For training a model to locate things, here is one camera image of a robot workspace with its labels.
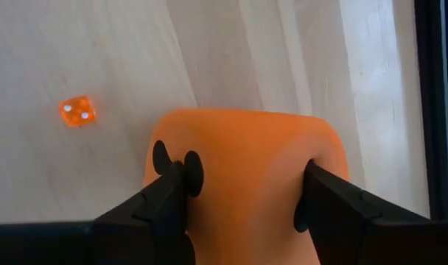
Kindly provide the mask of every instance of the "black frame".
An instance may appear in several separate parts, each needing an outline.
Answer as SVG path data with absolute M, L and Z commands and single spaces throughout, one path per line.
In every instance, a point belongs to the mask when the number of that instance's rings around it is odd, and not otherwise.
M 415 0 L 431 219 L 448 219 L 448 0 Z

